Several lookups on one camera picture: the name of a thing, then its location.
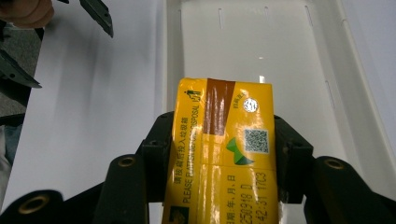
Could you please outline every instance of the finger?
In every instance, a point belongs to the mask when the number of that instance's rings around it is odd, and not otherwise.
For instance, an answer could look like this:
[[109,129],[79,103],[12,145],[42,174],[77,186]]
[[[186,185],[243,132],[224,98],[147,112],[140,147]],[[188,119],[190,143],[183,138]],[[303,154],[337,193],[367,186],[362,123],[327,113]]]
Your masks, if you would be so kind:
[[0,7],[0,18],[9,21],[30,15],[38,6],[40,0],[13,0],[2,4]]
[[41,18],[39,21],[35,21],[32,23],[15,23],[14,25],[20,28],[41,28],[46,26],[54,15],[53,7],[47,12],[47,14]]
[[19,24],[19,25],[33,24],[38,21],[42,21],[45,17],[48,17],[48,13],[51,10],[53,10],[51,0],[40,0],[36,9],[31,14],[29,14],[26,17],[12,19],[11,21],[14,23],[14,25],[16,25],[16,24]]

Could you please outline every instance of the qr code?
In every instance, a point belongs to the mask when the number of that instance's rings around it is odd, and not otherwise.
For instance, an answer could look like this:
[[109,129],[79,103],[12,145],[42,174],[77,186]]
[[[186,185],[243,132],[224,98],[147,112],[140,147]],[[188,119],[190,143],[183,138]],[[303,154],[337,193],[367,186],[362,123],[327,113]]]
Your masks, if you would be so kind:
[[269,153],[268,131],[245,129],[245,151]]

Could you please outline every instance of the white container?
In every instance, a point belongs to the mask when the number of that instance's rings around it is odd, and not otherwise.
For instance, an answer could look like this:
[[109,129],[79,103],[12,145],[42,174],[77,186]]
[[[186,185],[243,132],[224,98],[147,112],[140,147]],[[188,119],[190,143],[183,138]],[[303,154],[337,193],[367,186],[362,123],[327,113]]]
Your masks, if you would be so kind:
[[[165,7],[169,110],[182,77],[265,76],[276,114],[315,157],[348,161],[373,191],[396,199],[395,157],[340,0],[167,0]],[[301,206],[285,211],[282,223],[304,223]]]

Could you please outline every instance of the yellow package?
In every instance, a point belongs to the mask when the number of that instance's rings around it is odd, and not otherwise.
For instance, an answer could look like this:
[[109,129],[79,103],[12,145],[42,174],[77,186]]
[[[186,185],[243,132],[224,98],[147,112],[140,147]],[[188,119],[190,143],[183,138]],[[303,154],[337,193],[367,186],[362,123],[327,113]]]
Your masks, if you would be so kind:
[[277,223],[270,84],[184,78],[163,223]]

